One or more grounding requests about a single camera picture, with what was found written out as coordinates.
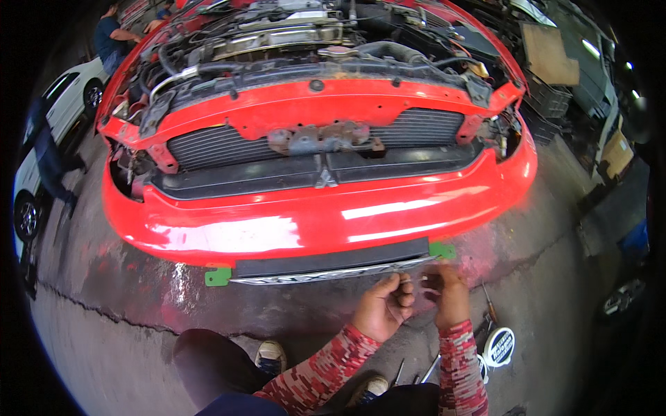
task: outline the man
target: man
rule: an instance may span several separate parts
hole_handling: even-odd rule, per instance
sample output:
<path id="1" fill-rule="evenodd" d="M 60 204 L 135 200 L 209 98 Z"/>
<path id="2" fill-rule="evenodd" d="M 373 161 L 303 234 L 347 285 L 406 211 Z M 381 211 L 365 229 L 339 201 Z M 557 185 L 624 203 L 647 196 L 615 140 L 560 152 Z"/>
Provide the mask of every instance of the man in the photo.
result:
<path id="1" fill-rule="evenodd" d="M 26 143 L 30 148 L 35 148 L 39 177 L 44 188 L 52 197 L 62 200 L 69 207 L 69 218 L 72 218 L 78 198 L 74 195 L 74 192 L 65 189 L 63 186 L 63 175 L 76 169 L 81 169 L 84 173 L 87 173 L 88 168 L 78 153 L 72 160 L 63 162 L 60 159 L 58 147 L 55 145 L 51 134 L 51 126 L 49 126 L 49 121 L 46 118 L 45 106 L 46 99 L 44 97 L 37 98 L 30 106 L 25 127 Z"/>
<path id="2" fill-rule="evenodd" d="M 104 72 L 113 75 L 129 53 L 127 41 L 141 42 L 141 37 L 121 29 L 116 20 L 118 5 L 106 2 L 100 9 L 101 17 L 95 28 L 93 42 L 102 60 Z"/>
<path id="3" fill-rule="evenodd" d="M 166 20 L 167 17 L 171 16 L 171 6 L 173 6 L 173 0 L 166 0 L 162 7 L 157 11 L 155 18 L 158 20 Z"/>
<path id="4" fill-rule="evenodd" d="M 449 265 L 433 265 L 421 285 L 436 303 L 435 324 L 442 354 L 439 386 L 431 383 L 388 389 L 373 377 L 357 389 L 338 415 L 488 414 L 470 322 L 468 287 Z M 286 369 L 275 341 L 265 341 L 253 362 L 229 339 L 207 329 L 189 329 L 174 345 L 178 374 L 198 415 L 310 415 L 358 371 L 412 315 L 414 285 L 393 274 L 362 297 L 351 323 L 312 357 Z"/>

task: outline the rim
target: rim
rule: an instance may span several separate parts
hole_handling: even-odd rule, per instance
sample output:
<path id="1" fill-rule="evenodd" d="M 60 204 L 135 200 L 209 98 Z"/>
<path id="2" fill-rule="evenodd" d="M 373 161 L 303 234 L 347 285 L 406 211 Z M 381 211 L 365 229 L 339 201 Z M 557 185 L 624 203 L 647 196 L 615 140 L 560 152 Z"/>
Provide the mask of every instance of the rim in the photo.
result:
<path id="1" fill-rule="evenodd" d="M 634 279 L 629 283 L 617 288 L 606 299 L 603 304 L 603 313 L 610 316 L 616 313 L 624 312 L 629 308 L 631 303 L 640 296 L 645 283 L 639 279 Z"/>
<path id="2" fill-rule="evenodd" d="M 93 87 L 88 91 L 86 98 L 91 107 L 97 108 L 102 102 L 102 90 L 99 87 Z"/>
<path id="3" fill-rule="evenodd" d="M 37 209 L 32 202 L 24 202 L 20 213 L 21 223 L 19 228 L 26 236 L 32 236 L 37 229 Z"/>

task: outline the bolt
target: bolt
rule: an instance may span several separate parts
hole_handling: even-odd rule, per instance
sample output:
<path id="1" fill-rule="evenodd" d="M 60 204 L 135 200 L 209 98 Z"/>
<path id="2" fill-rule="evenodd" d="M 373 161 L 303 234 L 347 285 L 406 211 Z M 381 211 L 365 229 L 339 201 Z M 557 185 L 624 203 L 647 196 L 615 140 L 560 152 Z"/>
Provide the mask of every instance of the bolt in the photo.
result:
<path id="1" fill-rule="evenodd" d="M 310 81 L 310 90 L 319 93 L 324 90 L 324 83 L 318 79 L 313 79 Z"/>

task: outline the red bumper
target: red bumper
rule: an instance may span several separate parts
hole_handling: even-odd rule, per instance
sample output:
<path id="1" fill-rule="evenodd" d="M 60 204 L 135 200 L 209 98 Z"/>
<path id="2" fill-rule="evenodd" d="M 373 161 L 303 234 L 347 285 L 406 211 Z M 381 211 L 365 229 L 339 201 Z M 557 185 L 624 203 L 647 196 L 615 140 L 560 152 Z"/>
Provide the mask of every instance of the red bumper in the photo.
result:
<path id="1" fill-rule="evenodd" d="M 460 172 L 178 201 L 152 186 L 143 203 L 121 194 L 105 164 L 103 206 L 114 230 L 158 257 L 234 267 L 244 259 L 356 250 L 427 236 L 439 240 L 487 222 L 529 188 L 537 156 L 524 120 L 514 154 L 492 150 Z"/>

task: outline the car wheel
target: car wheel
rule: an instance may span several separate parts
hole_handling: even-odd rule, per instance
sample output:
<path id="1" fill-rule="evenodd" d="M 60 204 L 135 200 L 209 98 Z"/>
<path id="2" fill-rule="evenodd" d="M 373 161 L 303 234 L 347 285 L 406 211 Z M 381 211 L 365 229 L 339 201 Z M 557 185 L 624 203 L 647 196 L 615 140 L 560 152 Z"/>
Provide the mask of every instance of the car wheel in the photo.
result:
<path id="1" fill-rule="evenodd" d="M 14 229 L 21 241 L 29 243 L 39 231 L 39 207 L 35 197 L 22 192 L 14 202 Z"/>
<path id="2" fill-rule="evenodd" d="M 83 90 L 83 103 L 89 116 L 95 115 L 97 107 L 102 102 L 103 88 L 99 79 L 93 79 L 88 82 Z"/>
<path id="3" fill-rule="evenodd" d="M 626 317 L 637 309 L 643 299 L 645 282 L 632 279 L 613 290 L 601 303 L 601 321 L 615 321 Z"/>

